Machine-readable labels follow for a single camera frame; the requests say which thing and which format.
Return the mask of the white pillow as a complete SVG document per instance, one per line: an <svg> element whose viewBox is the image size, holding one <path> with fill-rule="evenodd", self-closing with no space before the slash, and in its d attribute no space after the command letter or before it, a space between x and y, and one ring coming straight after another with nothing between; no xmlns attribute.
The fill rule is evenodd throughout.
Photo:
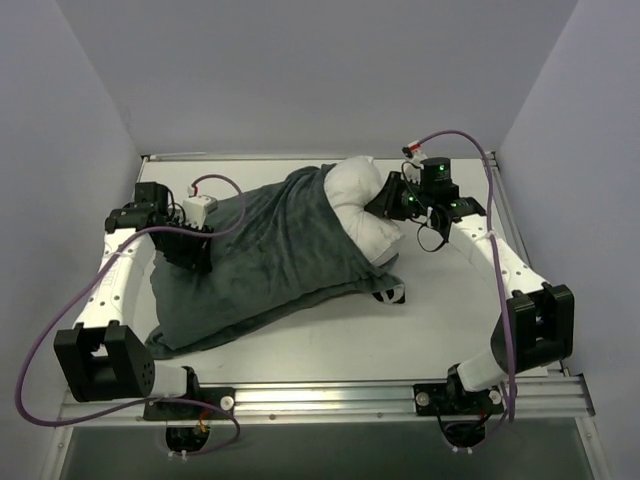
<svg viewBox="0 0 640 480"><path fill-rule="evenodd" d="M400 251L404 234L391 220L365 210L383 188L382 176L370 156L335 164L326 174L324 192L342 228L374 266L381 267Z"/></svg>

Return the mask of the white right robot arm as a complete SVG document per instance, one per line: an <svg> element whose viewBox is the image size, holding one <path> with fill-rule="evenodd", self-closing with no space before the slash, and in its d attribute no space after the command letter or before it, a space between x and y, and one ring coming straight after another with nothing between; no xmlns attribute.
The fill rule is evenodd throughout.
<svg viewBox="0 0 640 480"><path fill-rule="evenodd" d="M479 402L480 391L572 355L573 292L549 283L508 245L494 228L489 202L461 196L450 159L404 162L365 209L389 220L422 219L497 288L500 314L488 347L455 366L457 379L443 390L450 409L467 412Z"/></svg>

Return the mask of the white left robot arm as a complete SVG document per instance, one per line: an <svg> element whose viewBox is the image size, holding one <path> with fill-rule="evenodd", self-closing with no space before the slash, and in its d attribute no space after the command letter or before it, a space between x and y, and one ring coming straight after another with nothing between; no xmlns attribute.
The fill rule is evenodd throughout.
<svg viewBox="0 0 640 480"><path fill-rule="evenodd" d="M143 182L133 201L108 215L104 274L73 327L54 338L76 401L166 397L166 408L179 419L200 411L202 395L188 385L188 369L156 365L134 332L133 319L145 269L156 254L189 273L210 272L212 230L204 222L216 207L215 198L195 190L175 205L167 186Z"/></svg>

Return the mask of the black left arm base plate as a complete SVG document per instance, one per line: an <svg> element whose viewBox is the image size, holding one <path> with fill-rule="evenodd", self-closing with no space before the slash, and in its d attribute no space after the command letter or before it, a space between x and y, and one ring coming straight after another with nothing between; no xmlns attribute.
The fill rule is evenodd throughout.
<svg viewBox="0 0 640 480"><path fill-rule="evenodd" d="M229 419L235 408L236 389L197 386L182 397L149 400L143 419L152 422Z"/></svg>

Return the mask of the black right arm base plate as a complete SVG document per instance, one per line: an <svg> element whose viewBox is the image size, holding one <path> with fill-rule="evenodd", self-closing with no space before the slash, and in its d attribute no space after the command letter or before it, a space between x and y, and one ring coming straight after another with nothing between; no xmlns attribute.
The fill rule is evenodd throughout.
<svg viewBox="0 0 640 480"><path fill-rule="evenodd" d="M414 408L418 416L484 416L504 412L501 394L496 390L467 392L446 383L413 385Z"/></svg>

